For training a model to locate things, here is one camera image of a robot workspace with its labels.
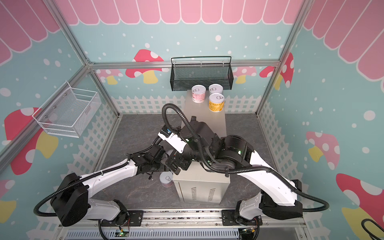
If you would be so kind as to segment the pink front can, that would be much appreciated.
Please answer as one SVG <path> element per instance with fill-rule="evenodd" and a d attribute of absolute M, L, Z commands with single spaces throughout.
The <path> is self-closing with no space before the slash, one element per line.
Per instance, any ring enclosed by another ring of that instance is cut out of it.
<path fill-rule="evenodd" d="M 165 188 L 169 188 L 174 185 L 172 172 L 162 172 L 159 179 L 162 186 Z"/>

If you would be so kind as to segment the yellow label can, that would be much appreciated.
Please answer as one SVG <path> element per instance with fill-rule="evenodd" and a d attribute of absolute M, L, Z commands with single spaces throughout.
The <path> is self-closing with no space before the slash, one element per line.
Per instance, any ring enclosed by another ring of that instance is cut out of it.
<path fill-rule="evenodd" d="M 225 97 L 222 94 L 214 93 L 209 96 L 209 110 L 218 113 L 224 108 Z"/>

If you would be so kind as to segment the pink label can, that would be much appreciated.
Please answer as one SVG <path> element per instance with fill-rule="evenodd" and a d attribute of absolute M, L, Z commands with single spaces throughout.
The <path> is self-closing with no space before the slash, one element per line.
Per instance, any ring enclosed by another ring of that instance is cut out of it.
<path fill-rule="evenodd" d="M 192 87 L 192 100 L 194 103 L 203 103 L 206 96 L 206 87 L 203 85 L 195 85 Z"/>

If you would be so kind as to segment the blue label can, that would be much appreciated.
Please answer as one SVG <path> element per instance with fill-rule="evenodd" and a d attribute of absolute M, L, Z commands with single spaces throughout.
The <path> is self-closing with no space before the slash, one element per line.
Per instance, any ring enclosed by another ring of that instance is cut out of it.
<path fill-rule="evenodd" d="M 222 94 L 223 90 L 224 90 L 224 88 L 220 84 L 212 84 L 209 86 L 210 94 Z"/>

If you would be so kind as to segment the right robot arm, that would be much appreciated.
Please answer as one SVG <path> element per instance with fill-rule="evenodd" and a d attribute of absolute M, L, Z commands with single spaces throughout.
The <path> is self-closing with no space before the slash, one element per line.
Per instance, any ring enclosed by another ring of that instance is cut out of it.
<path fill-rule="evenodd" d="M 195 116 L 189 120 L 175 104 L 165 104 L 162 117 L 165 125 L 159 137 L 174 148 L 172 156 L 164 162 L 172 173 L 178 175 L 192 162 L 198 162 L 210 173 L 226 177 L 238 175 L 260 188 L 253 198 L 238 201 L 237 221 L 260 215 L 288 220 L 330 207 L 327 201 L 304 193 L 301 181 L 288 180 L 274 170 L 242 137 L 228 135 L 220 138 Z"/>

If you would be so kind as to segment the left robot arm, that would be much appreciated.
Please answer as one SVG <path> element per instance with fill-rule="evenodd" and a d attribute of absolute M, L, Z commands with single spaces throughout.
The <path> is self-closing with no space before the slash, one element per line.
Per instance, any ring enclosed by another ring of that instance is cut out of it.
<path fill-rule="evenodd" d="M 38 217 L 57 217 L 64 227 L 82 220 L 105 220 L 117 226 L 125 225 L 131 218 L 121 201 L 101 201 L 93 196 L 124 179 L 164 170 L 161 160 L 165 154 L 162 146 L 153 145 L 147 152 L 131 154 L 122 162 L 98 172 L 82 176 L 69 174 L 58 190 L 41 200 L 33 212 Z"/>

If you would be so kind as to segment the green circuit board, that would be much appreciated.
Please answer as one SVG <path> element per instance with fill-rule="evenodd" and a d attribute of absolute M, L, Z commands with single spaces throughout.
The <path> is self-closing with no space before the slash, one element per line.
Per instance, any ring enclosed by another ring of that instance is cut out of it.
<path fill-rule="evenodd" d="M 125 231 L 125 230 L 117 230 L 116 231 L 116 234 L 115 234 L 115 237 L 116 238 L 126 238 L 129 236 L 129 231 Z"/>

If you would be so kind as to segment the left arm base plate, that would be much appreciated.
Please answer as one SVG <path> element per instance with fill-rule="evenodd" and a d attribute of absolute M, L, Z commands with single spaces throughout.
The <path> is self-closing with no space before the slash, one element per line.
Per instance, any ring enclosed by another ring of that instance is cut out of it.
<path fill-rule="evenodd" d="M 140 227 L 143 220 L 144 211 L 128 210 L 119 213 L 113 220 L 102 220 L 102 227 Z"/>

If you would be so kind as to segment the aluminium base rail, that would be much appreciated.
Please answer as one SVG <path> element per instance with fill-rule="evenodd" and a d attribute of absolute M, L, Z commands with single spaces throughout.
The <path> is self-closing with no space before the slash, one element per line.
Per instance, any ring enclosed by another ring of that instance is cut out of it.
<path fill-rule="evenodd" d="M 274 220 L 261 216 L 262 226 L 223 226 L 222 210 L 145 209 L 140 227 L 102 227 L 102 221 L 83 220 L 71 227 L 60 226 L 55 240 L 309 240 L 302 218 Z M 117 230 L 129 231 L 116 238 Z"/>

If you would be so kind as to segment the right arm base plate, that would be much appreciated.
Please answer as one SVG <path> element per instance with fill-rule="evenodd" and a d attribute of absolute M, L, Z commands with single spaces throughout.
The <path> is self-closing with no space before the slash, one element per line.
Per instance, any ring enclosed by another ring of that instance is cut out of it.
<path fill-rule="evenodd" d="M 240 216 L 236 210 L 222 210 L 223 226 L 262 226 L 263 221 L 261 216 L 257 216 L 252 220 L 245 219 Z"/>

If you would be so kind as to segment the black mesh wall basket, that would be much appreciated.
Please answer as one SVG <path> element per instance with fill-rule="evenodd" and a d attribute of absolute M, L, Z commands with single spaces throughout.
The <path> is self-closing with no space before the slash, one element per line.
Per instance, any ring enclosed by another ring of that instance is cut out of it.
<path fill-rule="evenodd" d="M 230 56 L 171 58 L 171 89 L 187 91 L 195 85 L 208 88 L 219 84 L 224 90 L 231 90 L 234 82 L 231 61 Z"/>

